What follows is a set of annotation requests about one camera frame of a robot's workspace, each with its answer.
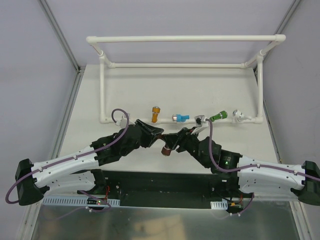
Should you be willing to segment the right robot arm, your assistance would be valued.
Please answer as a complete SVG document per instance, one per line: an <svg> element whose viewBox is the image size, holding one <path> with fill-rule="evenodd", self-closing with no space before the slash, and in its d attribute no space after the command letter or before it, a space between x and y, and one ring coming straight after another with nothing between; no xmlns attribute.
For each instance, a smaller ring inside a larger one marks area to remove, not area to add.
<svg viewBox="0 0 320 240"><path fill-rule="evenodd" d="M239 194L266 193L296 196L305 204L320 204L320 169L313 161L303 164L267 163L237 152L222 149L209 135L198 139L195 128L183 128L177 133L160 136L164 141L161 153L188 152L204 168L226 180L225 192L230 197Z"/></svg>

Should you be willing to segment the white PVC pipe frame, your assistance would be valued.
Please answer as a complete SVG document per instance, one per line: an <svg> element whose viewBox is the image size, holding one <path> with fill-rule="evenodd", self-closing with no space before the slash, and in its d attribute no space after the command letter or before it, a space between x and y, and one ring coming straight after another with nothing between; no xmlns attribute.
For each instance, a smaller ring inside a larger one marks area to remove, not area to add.
<svg viewBox="0 0 320 240"><path fill-rule="evenodd" d="M162 35L162 36L87 36L86 42L93 47L99 58L99 121L108 124L113 121L106 115L105 67L115 68L174 68L174 69L247 69L257 63L257 115L246 124L264 122L263 61L266 54L286 40L284 34L274 35ZM151 42L269 42L269 44L244 63L117 63L107 58L100 48L100 43L151 43ZM223 123L236 123L234 118L223 119Z"/></svg>

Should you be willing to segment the brown water faucet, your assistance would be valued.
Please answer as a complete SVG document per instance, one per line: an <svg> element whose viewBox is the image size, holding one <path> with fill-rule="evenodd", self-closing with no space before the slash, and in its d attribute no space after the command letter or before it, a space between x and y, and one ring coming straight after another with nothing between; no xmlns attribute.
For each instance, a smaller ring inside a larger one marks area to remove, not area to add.
<svg viewBox="0 0 320 240"><path fill-rule="evenodd" d="M161 154L165 157L169 157L171 155L173 149L173 145L171 143L166 142L161 149Z"/></svg>

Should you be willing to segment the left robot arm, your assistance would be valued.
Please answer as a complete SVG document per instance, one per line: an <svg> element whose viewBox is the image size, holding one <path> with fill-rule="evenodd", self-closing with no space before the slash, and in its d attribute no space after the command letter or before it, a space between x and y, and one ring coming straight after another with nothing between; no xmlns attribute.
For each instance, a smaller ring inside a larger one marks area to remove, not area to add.
<svg viewBox="0 0 320 240"><path fill-rule="evenodd" d="M138 119L119 132L101 137L69 156L35 163L28 158L23 159L15 173L16 203L21 206L37 203L50 191L50 182L56 183L61 177L117 162L138 148L149 148L163 132L164 129Z"/></svg>

